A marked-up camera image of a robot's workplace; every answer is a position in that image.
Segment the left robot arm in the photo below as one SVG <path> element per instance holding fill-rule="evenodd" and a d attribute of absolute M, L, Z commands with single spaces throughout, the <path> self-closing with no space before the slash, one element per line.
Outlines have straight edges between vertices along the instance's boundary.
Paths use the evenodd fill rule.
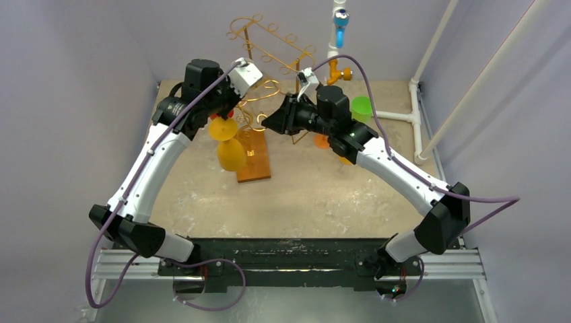
<path fill-rule="evenodd" d="M 161 100 L 135 163 L 105 205 L 94 205 L 89 218 L 107 238 L 136 255 L 173 260 L 184 275 L 201 266 L 201 247 L 151 222 L 155 201 L 172 167 L 211 116 L 222 120 L 263 79 L 245 58 L 222 71 L 215 61 L 193 59 L 183 81 Z"/>

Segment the yellow goblet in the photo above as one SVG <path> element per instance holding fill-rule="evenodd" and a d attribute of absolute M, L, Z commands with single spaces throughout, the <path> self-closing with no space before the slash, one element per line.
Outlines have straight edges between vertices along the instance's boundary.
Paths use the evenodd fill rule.
<path fill-rule="evenodd" d="M 217 141 L 217 159 L 229 172 L 237 172 L 246 165 L 246 151 L 236 138 L 238 123 L 233 118 L 215 117 L 208 128 L 209 136 Z"/>
<path fill-rule="evenodd" d="M 339 160 L 343 165 L 349 165 L 349 166 L 350 166 L 350 165 L 353 165 L 353 164 L 354 164 L 353 162 L 349 161 L 349 160 L 348 160 L 347 158 L 345 158 L 345 157 L 339 156 L 339 157 L 338 157 L 338 160 Z"/>

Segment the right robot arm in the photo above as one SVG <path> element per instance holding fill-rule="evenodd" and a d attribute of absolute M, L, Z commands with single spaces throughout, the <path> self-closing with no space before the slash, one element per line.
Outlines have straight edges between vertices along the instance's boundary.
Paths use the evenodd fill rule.
<path fill-rule="evenodd" d="M 417 209 L 422 221 L 378 250 L 378 265 L 385 273 L 397 272 L 405 260 L 424 252 L 443 254 L 470 222 L 468 188 L 432 179 L 402 161 L 375 130 L 351 117 L 349 98 L 340 87 L 319 87 L 316 102 L 305 94 L 287 94 L 261 124 L 280 135 L 300 131 L 325 135 L 334 153 L 384 180 Z"/>

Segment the red plastic goblet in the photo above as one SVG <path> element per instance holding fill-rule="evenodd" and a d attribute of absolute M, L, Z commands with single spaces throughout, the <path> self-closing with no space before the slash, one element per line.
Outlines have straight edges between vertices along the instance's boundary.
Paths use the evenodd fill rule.
<path fill-rule="evenodd" d="M 216 118 L 222 118 L 222 119 L 224 119 L 224 120 L 228 120 L 229 118 L 232 118 L 233 115 L 234 115 L 234 111 L 231 110 L 231 111 L 230 111 L 229 113 L 227 113 L 227 114 L 212 114 L 212 115 L 210 116 L 210 119 L 211 119 L 211 120 L 214 120 L 214 119 L 216 119 Z"/>

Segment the yellow goblet front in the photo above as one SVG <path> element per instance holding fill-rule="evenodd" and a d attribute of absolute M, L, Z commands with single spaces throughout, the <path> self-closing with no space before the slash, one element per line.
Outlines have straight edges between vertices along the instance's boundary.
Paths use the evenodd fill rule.
<path fill-rule="evenodd" d="M 229 172 L 237 172 L 246 165 L 246 151 L 236 138 L 238 123 L 233 118 L 215 117 L 208 128 L 209 136 L 217 141 L 217 159 Z"/>

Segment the gold tall wire rack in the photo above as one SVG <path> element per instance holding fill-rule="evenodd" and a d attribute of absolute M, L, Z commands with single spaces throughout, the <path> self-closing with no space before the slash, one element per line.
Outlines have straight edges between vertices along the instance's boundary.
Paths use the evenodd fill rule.
<path fill-rule="evenodd" d="M 300 89 L 297 73 L 305 68 L 312 67 L 316 63 L 316 48 L 312 44 L 303 44 L 298 41 L 294 33 L 279 31 L 276 23 L 263 21 L 263 15 L 256 13 L 250 17 L 242 16 L 230 22 L 226 36 L 230 40 L 240 42 L 246 51 L 246 58 L 252 61 L 263 73 L 263 83 L 267 79 L 279 83 L 279 93 L 270 98 L 248 103 L 245 109 L 267 115 L 272 101 L 281 100 L 288 92 Z M 266 95 L 269 90 L 263 89 L 263 83 L 250 91 L 247 95 L 254 97 Z"/>

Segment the gold swirl wine glass rack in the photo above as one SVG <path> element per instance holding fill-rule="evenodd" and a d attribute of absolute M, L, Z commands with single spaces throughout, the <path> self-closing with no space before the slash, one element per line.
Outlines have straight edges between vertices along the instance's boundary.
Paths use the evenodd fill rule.
<path fill-rule="evenodd" d="M 275 80 L 267 79 L 263 83 L 263 89 L 269 90 L 269 93 L 258 97 L 247 96 L 237 105 L 240 114 L 232 117 L 238 123 L 239 128 L 236 138 L 242 143 L 246 151 L 246 165 L 237 172 L 233 172 L 236 174 L 236 181 L 239 184 L 266 180 L 271 177 L 265 129 L 256 126 L 265 114 L 261 112 L 255 115 L 253 112 L 245 109 L 248 103 L 277 95 L 279 93 L 279 83 Z"/>

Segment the green plastic cup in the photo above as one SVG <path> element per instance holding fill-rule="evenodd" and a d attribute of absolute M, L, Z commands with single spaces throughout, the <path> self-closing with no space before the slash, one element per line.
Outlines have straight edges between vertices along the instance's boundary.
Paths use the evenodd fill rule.
<path fill-rule="evenodd" d="M 367 123 L 372 118 L 372 105 L 367 96 L 357 96 L 350 104 L 351 117 L 359 122 Z"/>

